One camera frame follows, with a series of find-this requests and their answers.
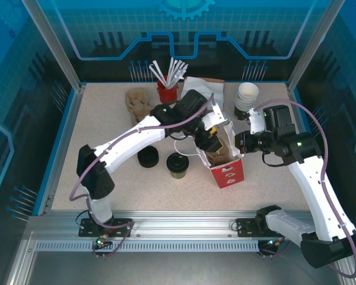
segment gear logo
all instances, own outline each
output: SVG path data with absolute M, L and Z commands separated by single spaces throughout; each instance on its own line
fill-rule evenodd
M 0 18 L 12 30 L 21 25 L 23 13 L 21 0 L 0 0 Z
M 215 0 L 156 0 L 160 7 L 160 12 L 165 12 L 166 16 L 173 16 L 174 20 L 187 18 L 194 20 L 201 17 L 204 11 L 209 11 L 209 6 L 215 4 Z

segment stacked paper cup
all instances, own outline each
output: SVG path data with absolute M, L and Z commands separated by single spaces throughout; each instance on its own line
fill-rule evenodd
M 247 119 L 247 111 L 252 108 L 257 100 L 259 89 L 253 83 L 241 83 L 235 98 L 235 117 L 238 120 Z

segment perforated rail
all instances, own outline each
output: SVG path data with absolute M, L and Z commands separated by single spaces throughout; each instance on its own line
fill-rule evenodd
M 119 241 L 103 249 L 111 251 Z M 90 252 L 92 240 L 39 240 L 36 251 Z M 129 240 L 121 252 L 257 252 L 256 240 Z

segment metal floor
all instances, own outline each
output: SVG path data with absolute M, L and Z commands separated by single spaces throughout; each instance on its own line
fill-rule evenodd
M 88 253 L 38 252 L 27 284 L 340 284 L 328 267 L 309 266 L 295 246 L 285 257 L 263 260 L 256 253 L 147 252 L 96 260 Z

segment speckled countertop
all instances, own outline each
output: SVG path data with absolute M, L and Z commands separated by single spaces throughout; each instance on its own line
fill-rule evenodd
M 224 110 L 233 117 L 234 96 L 240 83 L 226 83 Z M 260 94 L 258 103 L 268 99 L 287 99 L 284 83 L 257 83 Z M 79 149 L 104 144 L 132 127 L 125 106 L 124 94 L 131 88 L 144 88 L 150 98 L 150 105 L 159 104 L 156 83 L 89 83 L 86 86 L 77 121 L 63 165 L 53 201 L 53 210 L 85 210 L 85 201 L 70 202 L 68 197 L 78 179 L 75 173 Z M 245 122 L 234 119 L 236 134 L 248 129 Z M 160 161 L 151 169 L 139 165 L 137 157 L 125 161 L 111 175 L 115 190 L 110 194 L 113 210 L 257 210 L 276 204 L 285 210 L 308 210 L 306 200 L 298 183 L 287 167 L 271 168 L 262 163 L 261 154 L 247 154 L 243 157 L 244 182 L 219 189 L 211 172 L 198 156 L 189 157 L 190 166 L 183 179 L 171 177 L 166 168 L 166 158 L 174 152 L 173 140 L 166 138 L 153 144 L 159 152 Z M 191 139 L 177 143 L 185 153 L 195 151 Z M 279 159 L 268 156 L 269 163 Z

